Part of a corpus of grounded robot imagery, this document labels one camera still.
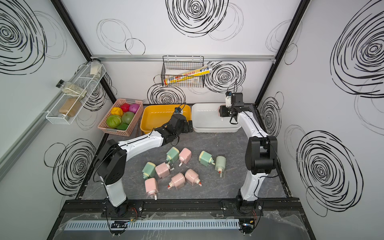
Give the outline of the white plastic storage box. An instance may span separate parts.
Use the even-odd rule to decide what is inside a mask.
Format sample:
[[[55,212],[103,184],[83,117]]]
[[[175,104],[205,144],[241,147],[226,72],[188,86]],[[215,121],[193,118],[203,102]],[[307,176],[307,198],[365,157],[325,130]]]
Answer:
[[[217,109],[224,103],[202,103],[192,106],[193,129],[196,133],[235,133],[241,126],[230,124],[230,117],[218,117]]]

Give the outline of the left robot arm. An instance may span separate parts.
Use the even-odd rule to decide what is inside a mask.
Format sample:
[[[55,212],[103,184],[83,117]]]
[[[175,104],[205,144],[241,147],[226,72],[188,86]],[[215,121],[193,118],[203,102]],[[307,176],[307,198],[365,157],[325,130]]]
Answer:
[[[184,115],[176,113],[167,123],[154,128],[144,136],[120,142],[108,140],[96,157],[95,173],[104,185],[109,203],[115,209],[119,209],[127,201],[122,177],[128,160],[150,149],[170,144],[178,140],[181,134],[192,131],[193,122],[188,121]]]

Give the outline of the yellow plastic storage box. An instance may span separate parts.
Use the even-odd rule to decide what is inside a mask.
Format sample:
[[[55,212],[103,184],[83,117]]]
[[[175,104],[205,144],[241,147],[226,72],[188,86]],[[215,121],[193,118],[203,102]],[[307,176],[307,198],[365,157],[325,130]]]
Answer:
[[[181,108],[181,114],[187,119],[186,133],[193,132],[191,107],[188,105],[151,105],[144,109],[140,129],[149,134],[153,129],[167,123],[174,114],[176,108]]]

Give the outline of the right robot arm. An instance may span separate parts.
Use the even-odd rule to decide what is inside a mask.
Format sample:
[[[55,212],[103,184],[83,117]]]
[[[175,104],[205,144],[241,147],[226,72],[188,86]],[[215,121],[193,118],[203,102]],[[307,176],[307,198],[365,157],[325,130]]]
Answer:
[[[245,153],[248,172],[237,196],[237,209],[242,214],[250,210],[254,215],[262,209],[258,203],[262,183],[277,165],[277,139],[270,137],[262,129],[252,108],[245,105],[242,93],[227,91],[225,105],[220,106],[219,114],[223,118],[229,118],[230,124],[239,124],[248,137]]]

